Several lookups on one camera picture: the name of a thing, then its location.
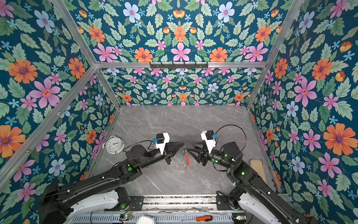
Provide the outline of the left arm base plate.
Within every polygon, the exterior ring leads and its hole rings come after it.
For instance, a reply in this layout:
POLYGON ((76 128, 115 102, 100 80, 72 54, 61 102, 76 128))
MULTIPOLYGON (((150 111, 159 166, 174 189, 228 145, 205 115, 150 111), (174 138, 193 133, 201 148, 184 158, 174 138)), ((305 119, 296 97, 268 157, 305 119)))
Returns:
POLYGON ((129 196, 128 202, 123 204, 123 211, 142 211, 144 205, 143 196, 129 196))

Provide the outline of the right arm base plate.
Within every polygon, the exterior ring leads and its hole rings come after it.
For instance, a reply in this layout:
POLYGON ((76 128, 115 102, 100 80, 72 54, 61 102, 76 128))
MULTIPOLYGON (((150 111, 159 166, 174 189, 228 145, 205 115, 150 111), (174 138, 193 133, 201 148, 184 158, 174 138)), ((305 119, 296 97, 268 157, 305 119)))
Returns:
POLYGON ((233 211, 238 210, 239 206, 233 202, 233 200, 228 199, 224 195, 216 195, 216 207, 218 211, 233 211))

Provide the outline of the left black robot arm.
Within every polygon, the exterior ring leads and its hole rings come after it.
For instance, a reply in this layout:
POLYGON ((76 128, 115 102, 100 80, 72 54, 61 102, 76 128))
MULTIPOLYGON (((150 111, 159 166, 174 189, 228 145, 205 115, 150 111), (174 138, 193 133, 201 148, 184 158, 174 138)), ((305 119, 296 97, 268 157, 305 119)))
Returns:
POLYGON ((77 183, 63 186, 59 186, 58 183, 49 184, 39 202, 39 223, 63 224, 75 213, 75 206, 81 201, 111 190, 117 196, 114 206, 121 206, 125 203, 125 194, 122 190, 117 190, 119 186, 134 181, 142 175, 143 168, 161 160, 171 164, 171 158, 183 147, 183 142, 169 142, 161 152, 158 148, 148 151, 144 146, 137 144, 126 152, 124 161, 116 163, 108 171, 77 183))

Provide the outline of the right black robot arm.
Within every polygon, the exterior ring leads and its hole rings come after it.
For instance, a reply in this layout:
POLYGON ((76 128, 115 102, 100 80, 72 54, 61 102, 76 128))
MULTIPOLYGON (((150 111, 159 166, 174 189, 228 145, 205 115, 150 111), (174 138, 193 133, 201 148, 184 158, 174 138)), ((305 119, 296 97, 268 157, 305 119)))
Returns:
POLYGON ((233 209, 243 209, 265 224, 318 224, 314 217, 306 217, 290 206, 272 190, 259 174, 242 158, 243 153, 235 142, 229 142, 220 150, 209 151, 204 142, 188 153, 205 166, 209 161, 225 167, 234 189, 227 195, 233 209))

